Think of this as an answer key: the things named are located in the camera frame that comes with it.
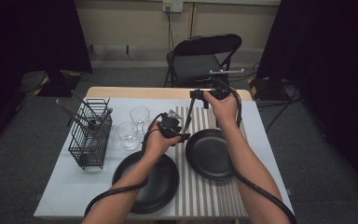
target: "hand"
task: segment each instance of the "hand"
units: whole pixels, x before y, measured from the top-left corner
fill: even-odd
[[[223,100],[217,100],[207,91],[203,93],[203,96],[211,104],[219,125],[236,125],[238,105],[232,93]]]
[[[160,121],[156,121],[151,128],[145,150],[145,156],[154,159],[161,157],[171,145],[175,145],[181,140],[180,136],[165,138],[158,129],[158,123],[160,123]]]

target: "black plate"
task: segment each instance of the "black plate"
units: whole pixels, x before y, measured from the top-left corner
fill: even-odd
[[[194,133],[187,141],[186,159],[195,172],[207,179],[226,180],[233,176],[227,142],[220,130],[205,129]]]
[[[142,152],[132,153],[124,159],[115,171],[113,184],[126,174],[142,158]],[[167,155],[162,155],[149,173],[148,182],[138,194],[131,208],[136,214],[157,212],[174,197],[179,186],[179,171],[175,162]]]

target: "wall outlet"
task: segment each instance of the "wall outlet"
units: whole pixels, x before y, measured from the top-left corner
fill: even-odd
[[[162,11],[168,11],[167,8],[170,10],[170,12],[173,11],[172,1],[162,1]]]
[[[162,11],[183,12],[183,2],[180,1],[162,1]]]

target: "gray carpet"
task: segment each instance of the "gray carpet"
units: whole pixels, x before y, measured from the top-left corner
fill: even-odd
[[[93,75],[80,79],[76,92],[85,96],[92,86],[162,87],[165,73],[166,68],[94,68]],[[42,76],[27,74],[21,89],[30,90]],[[249,88],[245,81],[231,86]],[[293,86],[287,90],[293,92]],[[38,205],[34,196],[43,193],[69,132],[68,117],[55,100],[27,93],[20,112],[0,133],[0,223],[69,223],[33,217]],[[74,97],[62,100],[79,106]],[[260,108],[265,127],[281,109]],[[297,221],[358,223],[358,176],[322,134],[301,101],[289,105],[268,131],[285,186],[293,192]]]

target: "striped mat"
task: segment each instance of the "striped mat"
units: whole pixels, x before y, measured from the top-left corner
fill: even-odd
[[[176,113],[186,123],[188,107],[177,106]],[[212,109],[194,107],[188,132],[193,134],[203,129],[215,129],[216,119]],[[245,135],[243,123],[241,132]],[[180,184],[174,198],[175,215],[184,217],[247,217],[238,193],[236,179],[212,181],[195,173],[186,161],[186,144],[177,144],[175,163],[180,173]]]

